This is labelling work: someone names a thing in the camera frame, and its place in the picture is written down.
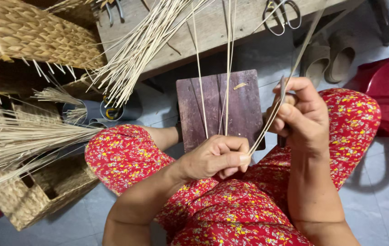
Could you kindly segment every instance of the wooden board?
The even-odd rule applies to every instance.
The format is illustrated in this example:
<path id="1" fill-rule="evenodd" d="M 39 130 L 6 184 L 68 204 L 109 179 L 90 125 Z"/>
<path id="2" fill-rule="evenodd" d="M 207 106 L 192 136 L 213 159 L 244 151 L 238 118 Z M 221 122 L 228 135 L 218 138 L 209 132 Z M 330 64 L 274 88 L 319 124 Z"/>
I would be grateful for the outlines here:
<path id="1" fill-rule="evenodd" d="M 224 135 L 226 109 L 222 124 L 220 118 L 226 93 L 226 74 L 202 77 L 203 101 L 207 119 L 208 136 Z M 241 83 L 246 86 L 236 90 Z M 176 81 L 182 136 L 185 152 L 190 152 L 205 139 L 201 89 L 199 78 Z M 229 80 L 229 123 L 228 135 L 246 137 L 252 146 L 263 129 L 263 118 L 259 102 L 257 71 L 247 70 L 231 73 Z M 262 143 L 259 150 L 265 148 Z"/>

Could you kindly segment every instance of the beige slipper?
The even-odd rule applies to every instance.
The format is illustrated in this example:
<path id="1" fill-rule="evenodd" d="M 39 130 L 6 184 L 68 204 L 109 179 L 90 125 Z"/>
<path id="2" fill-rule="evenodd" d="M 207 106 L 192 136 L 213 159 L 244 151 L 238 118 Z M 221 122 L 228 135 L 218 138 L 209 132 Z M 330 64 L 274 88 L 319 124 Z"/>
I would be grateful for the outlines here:
<path id="1" fill-rule="evenodd" d="M 334 32 L 328 39 L 331 47 L 331 64 L 325 72 L 325 79 L 339 83 L 348 78 L 348 71 L 355 58 L 353 34 L 348 30 Z"/>
<path id="2" fill-rule="evenodd" d="M 314 88 L 317 88 L 323 79 L 323 73 L 329 66 L 330 48 L 322 39 L 313 42 L 304 52 L 301 63 L 301 77 L 309 78 Z"/>

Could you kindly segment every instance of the scissors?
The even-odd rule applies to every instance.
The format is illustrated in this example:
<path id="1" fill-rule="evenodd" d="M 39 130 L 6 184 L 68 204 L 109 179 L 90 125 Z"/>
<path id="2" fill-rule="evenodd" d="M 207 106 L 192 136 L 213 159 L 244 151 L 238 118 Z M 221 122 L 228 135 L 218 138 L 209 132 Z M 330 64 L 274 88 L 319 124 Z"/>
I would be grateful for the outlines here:
<path id="1" fill-rule="evenodd" d="M 281 4 L 281 0 L 269 0 L 267 2 L 267 5 L 266 5 L 266 8 L 264 9 L 264 12 L 263 12 L 263 20 L 266 19 L 266 13 L 270 13 L 272 12 L 275 7 L 277 5 Z M 285 5 L 288 4 L 292 7 L 292 9 L 295 11 L 295 13 L 297 14 L 297 18 L 299 19 L 299 25 L 297 26 L 292 26 L 291 23 L 290 23 L 290 20 L 288 19 L 287 17 L 287 13 L 285 12 Z M 278 14 L 276 13 L 276 11 L 272 14 L 272 16 L 274 17 L 274 19 L 276 20 L 276 22 L 278 23 L 278 25 L 282 26 L 282 32 L 281 33 L 276 33 L 274 32 L 272 29 L 270 29 L 270 27 L 267 25 L 267 21 L 264 22 L 264 25 L 269 29 L 269 31 L 273 34 L 275 34 L 276 36 L 281 36 L 285 33 L 285 25 L 288 25 L 291 29 L 297 29 L 301 26 L 302 24 L 302 16 L 301 16 L 301 10 L 299 9 L 299 7 L 297 6 L 297 4 L 293 1 L 293 0 L 286 0 L 284 2 L 284 4 L 282 4 L 281 6 L 279 6 L 279 11 L 282 13 L 282 17 L 284 18 L 285 22 L 281 22 Z"/>

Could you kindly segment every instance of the woman's right hand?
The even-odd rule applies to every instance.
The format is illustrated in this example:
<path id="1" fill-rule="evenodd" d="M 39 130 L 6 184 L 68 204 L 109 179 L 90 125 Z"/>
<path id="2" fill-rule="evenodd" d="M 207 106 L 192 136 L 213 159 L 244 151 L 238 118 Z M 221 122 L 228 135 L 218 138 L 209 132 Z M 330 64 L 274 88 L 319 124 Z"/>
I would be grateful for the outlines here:
<path id="1" fill-rule="evenodd" d="M 269 128 L 287 138 L 287 145 L 310 155 L 326 154 L 329 143 L 329 119 L 325 102 L 306 77 L 292 77 L 287 84 L 283 105 Z M 273 90 L 280 97 L 280 87 Z M 270 115 L 272 107 L 267 110 Z"/>

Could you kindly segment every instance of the red floral pants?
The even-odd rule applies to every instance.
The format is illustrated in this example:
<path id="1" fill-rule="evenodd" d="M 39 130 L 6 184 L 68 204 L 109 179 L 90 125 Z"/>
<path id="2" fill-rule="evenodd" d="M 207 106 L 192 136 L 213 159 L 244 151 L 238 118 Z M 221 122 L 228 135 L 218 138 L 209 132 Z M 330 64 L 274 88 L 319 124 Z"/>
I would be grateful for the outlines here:
<path id="1" fill-rule="evenodd" d="M 358 92 L 334 88 L 320 95 L 329 111 L 331 178 L 340 189 L 372 142 L 381 113 L 372 98 Z M 117 195 L 174 161 L 133 125 L 102 130 L 85 158 Z M 289 170 L 290 148 L 275 147 L 242 179 L 184 185 L 155 220 L 167 230 L 170 245 L 311 245 L 286 215 Z"/>

